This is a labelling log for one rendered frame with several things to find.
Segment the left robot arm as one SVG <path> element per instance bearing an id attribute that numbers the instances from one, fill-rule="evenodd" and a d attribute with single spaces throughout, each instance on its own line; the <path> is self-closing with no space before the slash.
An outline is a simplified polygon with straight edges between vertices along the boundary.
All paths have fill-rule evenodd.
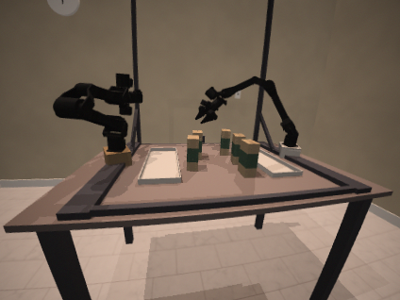
<path id="1" fill-rule="evenodd" d="M 264 80 L 261 78 L 258 78 L 257 76 L 253 76 L 252 78 L 249 78 L 245 81 L 243 81 L 242 83 L 234 86 L 234 87 L 230 87 L 230 88 L 226 88 L 226 89 L 222 89 L 220 92 L 217 92 L 213 87 L 210 87 L 206 92 L 205 95 L 210 99 L 210 100 L 214 100 L 216 97 L 216 99 L 213 101 L 217 104 L 218 107 L 220 107 L 222 104 L 224 104 L 226 106 L 226 101 L 224 100 L 224 98 L 229 97 L 232 93 L 236 93 L 240 90 L 243 90 L 251 85 L 260 85 L 261 87 L 264 88 L 264 90 L 271 96 L 275 107 L 282 119 L 282 123 L 280 123 L 280 125 L 283 127 L 283 131 L 285 131 L 286 133 L 288 133 L 284 139 L 284 145 L 288 146 L 288 147 L 298 147 L 298 145 L 296 145 L 297 143 L 297 138 L 298 138 L 298 131 L 295 129 L 295 125 L 292 122 L 292 120 L 290 119 L 290 117 L 287 115 L 286 110 L 284 109 L 278 95 L 277 92 L 275 90 L 275 83 L 273 80 Z M 218 95 L 216 95 L 216 94 Z M 225 96 L 225 97 L 220 97 L 220 96 Z M 208 109 L 211 109 L 213 104 L 211 104 L 211 102 L 209 101 L 205 101 L 202 99 L 201 101 L 201 105 L 207 107 Z M 288 118 L 289 117 L 289 118 Z M 296 132 L 295 132 L 296 131 Z"/>

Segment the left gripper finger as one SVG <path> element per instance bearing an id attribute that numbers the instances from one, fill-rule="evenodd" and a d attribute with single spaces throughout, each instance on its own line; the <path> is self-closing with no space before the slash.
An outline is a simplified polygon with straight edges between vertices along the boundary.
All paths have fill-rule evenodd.
<path id="1" fill-rule="evenodd" d="M 199 118 L 205 116 L 205 114 L 203 113 L 203 111 L 201 109 L 199 109 L 199 112 L 197 114 L 197 116 L 195 117 L 195 120 L 198 120 Z"/>
<path id="2" fill-rule="evenodd" d="M 211 116 L 207 113 L 206 117 L 201 121 L 201 124 L 206 123 L 206 122 L 210 122 L 213 121 L 213 119 L 211 118 Z"/>

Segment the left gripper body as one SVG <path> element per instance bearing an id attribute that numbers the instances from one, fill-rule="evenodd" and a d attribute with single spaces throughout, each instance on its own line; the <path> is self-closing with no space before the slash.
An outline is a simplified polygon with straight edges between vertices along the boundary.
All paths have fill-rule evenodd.
<path id="1" fill-rule="evenodd" d="M 217 110 L 218 111 L 218 106 L 217 106 L 217 104 L 215 103 L 215 102 L 211 102 L 211 104 L 213 104 L 213 106 L 212 106 L 212 110 L 214 110 L 214 111 L 210 111 L 210 109 L 208 109 L 207 107 L 203 107 L 203 106 L 200 106 L 199 108 L 203 111 L 203 113 L 206 115 L 206 112 L 207 113 L 209 113 L 209 115 L 211 116 L 211 118 L 214 120 L 216 120 L 217 119 L 217 115 L 216 115 L 216 113 L 215 113 L 215 111 Z"/>

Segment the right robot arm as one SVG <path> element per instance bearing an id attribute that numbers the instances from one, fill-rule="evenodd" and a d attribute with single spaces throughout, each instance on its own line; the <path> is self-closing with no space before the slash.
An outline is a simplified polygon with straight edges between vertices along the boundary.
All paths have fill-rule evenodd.
<path id="1" fill-rule="evenodd" d="M 116 86 L 110 86 L 106 90 L 91 83 L 77 83 L 72 89 L 64 92 L 55 100 L 53 110 L 59 118 L 85 120 L 97 125 L 103 124 L 104 130 L 102 134 L 108 140 L 107 152 L 123 152 L 126 149 L 125 137 L 128 129 L 125 118 L 114 115 L 108 115 L 109 117 L 107 117 L 107 115 L 93 109 L 94 97 L 105 100 L 110 105 L 119 105 L 119 108 L 127 108 L 127 103 L 130 100 L 128 94 L 130 76 L 117 74 Z M 81 99 L 81 96 L 87 97 L 86 99 Z"/>

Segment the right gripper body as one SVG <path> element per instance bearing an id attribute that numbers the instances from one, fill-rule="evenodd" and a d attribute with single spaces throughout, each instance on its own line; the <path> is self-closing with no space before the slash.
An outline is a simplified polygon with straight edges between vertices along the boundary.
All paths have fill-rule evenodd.
<path id="1" fill-rule="evenodd" d="M 130 86 L 133 87 L 133 79 L 130 78 Z M 127 108 L 120 108 L 121 115 L 132 115 L 132 108 L 129 107 L 129 103 L 131 103 L 131 99 L 128 102 Z"/>

